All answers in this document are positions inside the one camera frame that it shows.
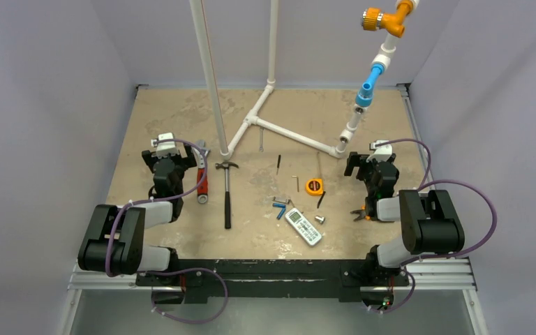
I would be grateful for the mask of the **white remote control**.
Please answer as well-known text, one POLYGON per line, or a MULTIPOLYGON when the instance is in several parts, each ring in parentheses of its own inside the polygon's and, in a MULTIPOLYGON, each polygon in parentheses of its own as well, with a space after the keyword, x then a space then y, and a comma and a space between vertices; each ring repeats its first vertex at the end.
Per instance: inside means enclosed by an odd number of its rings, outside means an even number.
POLYGON ((322 235, 297 208, 292 208, 286 212, 284 217, 309 246, 313 247, 322 240, 322 235))

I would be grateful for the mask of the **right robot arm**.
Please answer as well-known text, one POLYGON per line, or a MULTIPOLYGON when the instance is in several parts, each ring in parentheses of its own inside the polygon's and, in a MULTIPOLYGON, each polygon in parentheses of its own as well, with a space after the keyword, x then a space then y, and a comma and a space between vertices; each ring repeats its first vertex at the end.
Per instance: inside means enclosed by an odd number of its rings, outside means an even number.
POLYGON ((364 264, 353 276, 380 284, 412 258, 423 254, 447 255, 459 252, 465 244, 465 232, 447 191, 416 190, 396 192, 399 170, 394 156, 379 161, 367 154, 350 153, 344 175, 353 172, 366 187, 361 209, 353 211, 357 220, 381 223, 399 222, 400 235, 373 246, 364 264))

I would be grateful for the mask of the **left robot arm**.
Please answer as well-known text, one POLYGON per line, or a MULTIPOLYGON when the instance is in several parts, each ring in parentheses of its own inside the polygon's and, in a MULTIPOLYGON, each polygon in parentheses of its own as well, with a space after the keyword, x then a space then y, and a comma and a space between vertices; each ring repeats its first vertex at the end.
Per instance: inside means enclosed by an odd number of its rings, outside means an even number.
POLYGON ((203 147, 191 143, 185 143, 184 149, 184 156, 173 148, 141 153, 153 177, 148 198, 124 206, 96 205, 78 251, 80 269, 111 277, 152 271, 162 285, 178 281, 180 266, 172 261, 174 249, 145 244, 144 233, 176 221, 181 214, 187 195, 185 172, 196 167, 206 153, 203 147))

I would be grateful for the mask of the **red adjustable wrench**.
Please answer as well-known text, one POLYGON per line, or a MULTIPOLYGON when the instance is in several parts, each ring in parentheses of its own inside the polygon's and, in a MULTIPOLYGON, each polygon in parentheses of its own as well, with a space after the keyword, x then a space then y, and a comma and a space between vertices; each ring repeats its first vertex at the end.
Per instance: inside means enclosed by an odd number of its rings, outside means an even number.
POLYGON ((210 150, 205 147, 204 140, 198 140, 195 144, 202 150, 202 153, 195 152, 198 164, 197 182, 200 182, 197 189, 197 201, 199 204, 205 204, 208 201, 208 181, 206 177, 203 178, 204 169, 207 167, 204 160, 208 157, 210 150))

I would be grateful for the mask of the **copper hex key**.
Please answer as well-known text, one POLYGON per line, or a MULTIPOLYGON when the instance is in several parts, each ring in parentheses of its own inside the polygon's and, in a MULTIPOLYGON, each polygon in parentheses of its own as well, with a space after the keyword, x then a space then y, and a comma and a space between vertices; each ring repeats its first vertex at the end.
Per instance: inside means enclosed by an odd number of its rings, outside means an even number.
POLYGON ((292 175, 291 177, 295 180, 296 190, 297 190, 297 192, 299 192, 299 191, 300 191, 300 187, 299 187, 299 177, 298 177, 297 175, 292 175))

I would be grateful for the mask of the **blue pipe fitting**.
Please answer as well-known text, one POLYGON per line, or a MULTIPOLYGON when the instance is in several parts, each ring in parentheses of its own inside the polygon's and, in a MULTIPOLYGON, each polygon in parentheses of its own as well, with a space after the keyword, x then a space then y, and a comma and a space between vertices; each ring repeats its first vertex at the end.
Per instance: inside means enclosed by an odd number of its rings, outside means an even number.
POLYGON ((374 89, 378 78, 384 73, 385 67, 382 64, 374 64, 371 72, 355 97, 356 105, 368 107, 373 101, 374 89))

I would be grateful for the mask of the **small silver spanner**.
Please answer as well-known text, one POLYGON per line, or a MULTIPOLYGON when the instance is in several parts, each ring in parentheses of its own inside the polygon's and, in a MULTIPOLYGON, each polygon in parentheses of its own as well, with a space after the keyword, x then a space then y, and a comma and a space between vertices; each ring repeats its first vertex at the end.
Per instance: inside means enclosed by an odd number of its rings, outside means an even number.
POLYGON ((264 133, 264 128, 263 128, 263 127, 260 127, 260 129, 259 129, 259 147, 258 147, 258 151, 259 151, 259 152, 263 152, 263 151, 264 151, 264 146, 263 146, 263 143, 264 143, 264 140, 263 140, 263 133, 264 133))

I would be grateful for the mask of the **small black screwdriver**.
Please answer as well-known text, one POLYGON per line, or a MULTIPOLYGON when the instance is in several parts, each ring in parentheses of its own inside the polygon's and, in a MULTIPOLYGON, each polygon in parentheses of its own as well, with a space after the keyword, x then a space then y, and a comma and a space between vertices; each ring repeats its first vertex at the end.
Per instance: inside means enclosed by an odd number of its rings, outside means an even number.
POLYGON ((279 173, 280 165, 281 165, 281 154, 279 154, 279 155, 278 155, 278 158, 277 158, 276 175, 278 175, 278 173, 279 173))

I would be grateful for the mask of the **blue battery lower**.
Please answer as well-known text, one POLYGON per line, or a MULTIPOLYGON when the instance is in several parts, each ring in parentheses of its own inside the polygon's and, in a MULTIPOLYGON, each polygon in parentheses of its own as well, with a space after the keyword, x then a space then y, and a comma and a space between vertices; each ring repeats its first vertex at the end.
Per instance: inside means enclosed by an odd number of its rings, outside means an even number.
POLYGON ((278 220, 280 220, 280 219, 283 217, 283 215, 285 214, 285 212, 286 212, 286 208, 285 208, 285 207, 282 207, 281 210, 280 210, 280 212, 278 213, 278 216, 277 216, 276 218, 277 218, 278 220))

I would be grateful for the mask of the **orange pipe valve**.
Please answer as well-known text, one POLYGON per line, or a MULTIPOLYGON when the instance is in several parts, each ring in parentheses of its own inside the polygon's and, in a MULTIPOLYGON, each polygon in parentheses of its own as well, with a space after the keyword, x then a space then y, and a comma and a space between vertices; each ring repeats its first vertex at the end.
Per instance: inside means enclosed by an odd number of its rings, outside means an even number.
POLYGON ((367 8, 362 14, 361 27, 365 31, 383 29, 393 37, 402 38, 405 31, 404 21, 418 4, 417 0, 397 1, 394 13, 384 13, 379 8, 367 8))

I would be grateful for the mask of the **black handled hammer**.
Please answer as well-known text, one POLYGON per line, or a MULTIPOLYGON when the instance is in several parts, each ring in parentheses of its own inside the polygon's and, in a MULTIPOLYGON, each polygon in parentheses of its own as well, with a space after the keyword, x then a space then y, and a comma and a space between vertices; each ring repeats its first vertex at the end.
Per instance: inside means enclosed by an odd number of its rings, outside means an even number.
POLYGON ((224 202, 224 228, 229 230, 232 227, 232 205, 230 197, 230 168, 239 168, 236 163, 230 161, 223 161, 221 163, 216 163, 215 168, 217 170, 222 169, 225 173, 225 202, 224 202))

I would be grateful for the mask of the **orange handled pliers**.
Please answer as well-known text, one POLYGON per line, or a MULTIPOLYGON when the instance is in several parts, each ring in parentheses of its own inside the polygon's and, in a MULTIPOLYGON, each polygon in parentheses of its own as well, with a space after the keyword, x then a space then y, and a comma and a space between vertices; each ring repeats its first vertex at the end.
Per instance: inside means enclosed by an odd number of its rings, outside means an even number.
POLYGON ((369 213, 366 209, 366 206, 362 206, 360 209, 352 210, 350 214, 355 215, 356 217, 353 219, 353 221, 364 221, 364 220, 371 220, 371 217, 369 216, 369 213))

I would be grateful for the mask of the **white pvc pipe frame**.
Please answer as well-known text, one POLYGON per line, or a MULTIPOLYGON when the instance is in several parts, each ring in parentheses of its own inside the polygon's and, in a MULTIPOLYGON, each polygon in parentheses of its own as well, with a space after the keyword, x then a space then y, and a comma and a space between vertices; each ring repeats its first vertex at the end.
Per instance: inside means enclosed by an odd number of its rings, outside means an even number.
MULTIPOLYGON (((341 158, 345 153, 348 145, 352 141, 355 132, 358 128, 362 117, 366 114, 369 107, 360 107, 354 102, 353 115, 350 117, 349 121, 345 125, 345 128, 341 131, 341 134, 338 137, 339 143, 330 146, 325 143, 321 143, 317 140, 311 139, 299 133, 296 133, 290 129, 286 129, 282 126, 278 126, 270 121, 261 119, 259 117, 259 112, 274 92, 276 88, 276 46, 277 46, 277 36, 278 36, 278 19, 279 19, 279 1, 270 2, 270 12, 269 12, 269 51, 268 51, 268 76, 266 81, 266 86, 264 87, 260 97, 257 99, 253 107, 247 112, 244 117, 241 125, 234 134, 233 138, 230 141, 227 141, 225 134, 225 126, 223 124, 223 114, 221 111, 219 94, 218 94, 218 85, 216 80, 216 72, 214 69, 214 60, 211 51, 211 42, 209 39, 209 29, 207 24, 207 16, 205 13, 205 7, 203 1, 190 1, 191 14, 193 18, 195 34, 198 42, 198 49, 200 52, 200 58, 202 61, 202 67, 204 71, 204 78, 207 86, 207 91, 209 94, 209 99, 211 101, 211 110, 214 113, 214 121, 216 124, 216 130, 218 134, 220 155, 224 159, 231 158, 235 153, 235 149, 241 139, 243 138, 246 131, 251 126, 263 127, 264 130, 271 131, 275 134, 281 135, 288 139, 291 139, 300 144, 304 144, 308 147, 314 148, 319 152, 326 153, 334 158, 341 158)), ((387 33, 384 42, 381 44, 378 53, 373 58, 373 61, 370 66, 374 64, 382 64, 385 67, 384 73, 389 69, 390 63, 396 53, 396 47, 400 41, 400 38, 393 37, 387 33)), ((373 101, 375 100, 375 89, 373 95, 373 101)))

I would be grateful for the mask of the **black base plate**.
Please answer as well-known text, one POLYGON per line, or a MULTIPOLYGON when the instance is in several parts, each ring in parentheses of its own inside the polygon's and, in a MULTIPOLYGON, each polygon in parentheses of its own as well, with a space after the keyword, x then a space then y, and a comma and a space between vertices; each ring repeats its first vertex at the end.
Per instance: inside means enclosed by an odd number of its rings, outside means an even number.
POLYGON ((182 259, 162 276, 136 279, 138 287, 174 288, 186 304, 202 304, 210 297, 378 302, 408 284, 397 269, 385 270, 372 260, 182 259))

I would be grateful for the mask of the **aluminium rail frame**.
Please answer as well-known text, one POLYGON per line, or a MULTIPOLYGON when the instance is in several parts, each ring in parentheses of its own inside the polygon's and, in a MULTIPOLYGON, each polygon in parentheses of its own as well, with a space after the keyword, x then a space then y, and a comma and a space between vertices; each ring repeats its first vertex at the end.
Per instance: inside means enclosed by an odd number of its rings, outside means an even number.
MULTIPOLYGON (((139 121, 142 125, 144 125, 144 116, 146 113, 149 113, 149 116, 153 116, 152 108, 153 107, 159 107, 161 108, 161 98, 169 98, 171 97, 177 97, 179 94, 184 96, 184 99, 186 98, 186 91, 192 91, 187 97, 194 97, 194 90, 185 90, 185 89, 152 89, 153 91, 150 91, 149 93, 143 93, 147 92, 144 89, 138 90, 139 93, 137 93, 137 101, 141 101, 140 103, 137 102, 137 105, 135 107, 135 111, 133 112, 133 116, 131 117, 131 121, 129 122, 129 130, 128 130, 128 137, 130 139, 134 140, 136 139, 136 131, 131 130, 131 123, 136 125, 135 122, 139 121)), ((225 99, 224 102, 229 103, 230 101, 233 101, 234 103, 251 103, 253 100, 254 104, 257 101, 257 99, 260 97, 261 93, 258 93, 254 90, 250 89, 226 89, 226 90, 220 90, 219 92, 219 98, 220 100, 225 99)), ((382 108, 389 108, 385 109, 384 112, 377 112, 375 111, 375 108, 370 107, 371 112, 366 112, 364 115, 364 118, 367 121, 364 121, 364 123, 361 123, 358 125, 358 129, 363 128, 364 130, 357 132, 359 135, 367 135, 369 134, 375 134, 374 130, 372 130, 373 126, 381 125, 382 121, 388 120, 388 122, 391 122, 392 129, 390 131, 387 131, 387 133, 390 133, 391 135, 401 135, 404 137, 408 137, 408 120, 410 122, 411 127, 411 135, 410 137, 417 138, 420 140, 421 136, 419 134, 419 131, 417 129, 416 123, 415 123, 415 116, 412 108, 411 99, 409 97, 408 89, 405 85, 399 85, 397 88, 389 88, 386 87, 385 89, 381 90, 382 93, 376 93, 379 98, 382 99, 381 101, 378 101, 376 103, 377 110, 381 110, 382 108)), ((259 117, 262 116, 262 111, 264 111, 265 115, 266 113, 271 113, 271 116, 276 116, 274 114, 275 112, 281 111, 281 108, 284 110, 287 106, 286 103, 284 103, 285 98, 292 98, 292 102, 299 102, 295 99, 300 99, 302 96, 309 96, 309 94, 313 95, 316 94, 316 98, 324 103, 329 103, 329 105, 325 105, 325 107, 318 110, 318 108, 315 107, 309 107, 310 111, 315 112, 315 115, 323 115, 323 112, 325 112, 325 116, 329 116, 329 109, 334 109, 334 112, 339 111, 346 111, 346 107, 342 106, 342 102, 349 101, 350 100, 350 91, 349 90, 342 90, 342 89, 293 89, 293 90, 274 90, 274 92, 271 94, 271 96, 268 98, 264 106, 259 112, 259 117)), ((244 159, 245 157, 251 157, 251 142, 246 142, 247 140, 251 139, 251 133, 252 133, 252 127, 251 126, 246 133, 244 134, 243 138, 237 145, 235 149, 235 158, 236 159, 244 159)), ((407 151, 408 155, 408 167, 402 167, 402 171, 407 172, 418 172, 416 173, 418 177, 419 175, 424 173, 424 170, 426 168, 426 152, 423 148, 417 148, 418 145, 414 144, 414 148, 407 151)), ((334 244, 333 242, 331 244, 327 244, 327 246, 332 246, 332 248, 319 248, 319 250, 325 250, 323 251, 325 259, 295 259, 295 258, 287 258, 288 256, 293 255, 293 246, 296 246, 296 244, 293 244, 292 242, 289 243, 285 239, 275 239, 274 240, 275 247, 269 249, 270 252, 274 252, 273 254, 275 257, 278 256, 276 259, 274 258, 268 258, 266 259, 259 259, 259 260, 363 260, 359 259, 358 256, 355 257, 356 253, 354 252, 354 249, 351 250, 350 247, 344 247, 341 248, 342 244, 334 244)), ((227 249, 227 248, 219 248, 222 247, 222 245, 219 245, 218 247, 212 246, 210 247, 210 250, 212 252, 216 252, 218 256, 215 259, 208 259, 203 258, 205 260, 227 260, 227 257, 223 257, 222 255, 227 255, 227 251, 234 251, 234 249, 227 249)), ((428 260, 416 260, 408 265, 405 266, 405 269, 400 269, 400 275, 406 277, 409 280, 409 284, 407 288, 399 288, 394 289, 395 292, 399 293, 409 293, 408 291, 411 288, 411 285, 414 285, 414 290, 421 290, 421 291, 449 291, 449 292, 462 292, 463 298, 466 304, 466 310, 468 311, 468 320, 470 324, 472 325, 472 334, 486 334, 487 329, 485 328, 485 324, 483 321, 483 316, 477 316, 477 314, 481 313, 481 310, 476 307, 476 304, 478 304, 477 295, 475 293, 477 286, 474 278, 474 274, 472 271, 472 267, 470 265, 470 261, 466 258, 462 259, 455 259, 455 258, 432 258, 428 260)), ((153 288, 149 287, 138 287, 136 285, 136 279, 140 275, 135 274, 124 274, 119 275, 114 278, 109 278, 103 273, 93 272, 93 271, 83 271, 79 268, 78 265, 75 266, 73 269, 73 274, 70 279, 70 283, 68 285, 68 290, 73 291, 74 293, 78 294, 79 291, 82 291, 86 294, 86 292, 96 292, 96 291, 103 291, 103 292, 124 292, 127 293, 130 291, 133 292, 155 292, 155 293, 172 293, 177 294, 177 290, 174 288, 162 288, 161 290, 155 290, 153 288)), ((311 299, 310 301, 313 301, 316 298, 253 298, 253 297, 230 297, 230 301, 233 299, 311 299)))

